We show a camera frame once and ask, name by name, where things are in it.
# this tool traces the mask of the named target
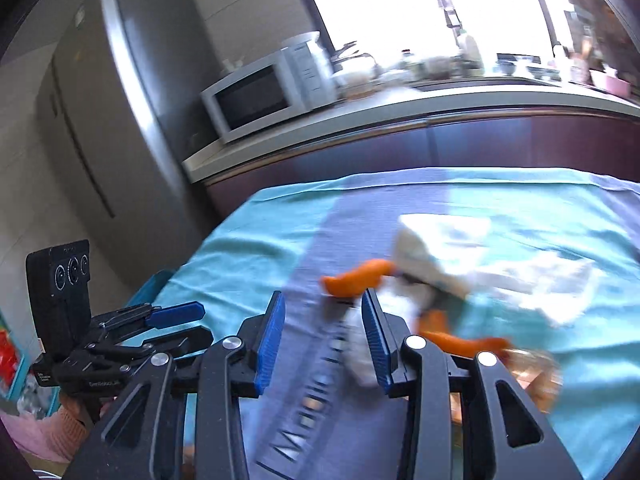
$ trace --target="metal screw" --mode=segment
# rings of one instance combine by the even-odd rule
[[[151,364],[153,366],[163,366],[169,362],[169,356],[164,352],[160,352],[159,354],[153,354],[151,356]]]
[[[478,362],[484,366],[493,366],[498,362],[498,358],[491,352],[480,352]]]
[[[227,350],[235,350],[236,348],[242,345],[242,339],[236,336],[227,337],[223,342],[222,346]]]
[[[427,346],[425,339],[419,335],[411,335],[405,341],[406,345],[414,350],[419,350],[420,348]]]

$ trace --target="faucet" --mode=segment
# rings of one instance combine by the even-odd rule
[[[345,61],[349,61],[351,59],[357,59],[359,57],[370,57],[373,60],[374,71],[376,73],[376,77],[380,76],[381,69],[376,61],[376,58],[373,57],[369,52],[360,52],[359,50],[354,50],[353,53],[348,56],[344,56],[343,54],[348,50],[352,49],[356,46],[357,41],[350,41],[349,43],[345,43],[342,47],[335,51],[335,54],[331,56],[331,63],[334,66],[340,65]]]

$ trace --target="orange object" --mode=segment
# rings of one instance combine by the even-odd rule
[[[334,278],[323,276],[320,282],[334,298],[356,298],[370,286],[379,286],[382,276],[391,276],[395,270],[396,266],[389,260],[367,260]]]
[[[11,387],[18,371],[20,360],[15,346],[9,339],[6,330],[0,330],[0,381],[4,382],[6,389]]]
[[[482,339],[462,339],[449,334],[447,316],[441,310],[429,310],[420,318],[418,334],[428,339],[448,354],[473,358],[478,352],[489,351],[496,354],[500,360],[506,358],[506,349],[511,348],[511,342],[502,337],[485,337]]]

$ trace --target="kitchen cabinet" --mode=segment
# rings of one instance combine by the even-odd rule
[[[529,117],[441,124],[429,129],[442,167],[530,168]]]
[[[265,187],[433,165],[426,130],[421,128],[356,140],[274,162],[212,184],[207,192],[224,218]]]
[[[640,123],[589,116],[532,117],[539,168],[572,168],[640,181]]]

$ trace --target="white cloth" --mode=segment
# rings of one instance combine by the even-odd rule
[[[398,219],[393,261],[401,272],[466,298],[484,252],[488,218],[409,214]]]
[[[575,320],[591,303],[602,271],[593,260],[540,251],[521,262],[495,262],[474,273],[478,288],[507,305],[539,310],[552,325]]]

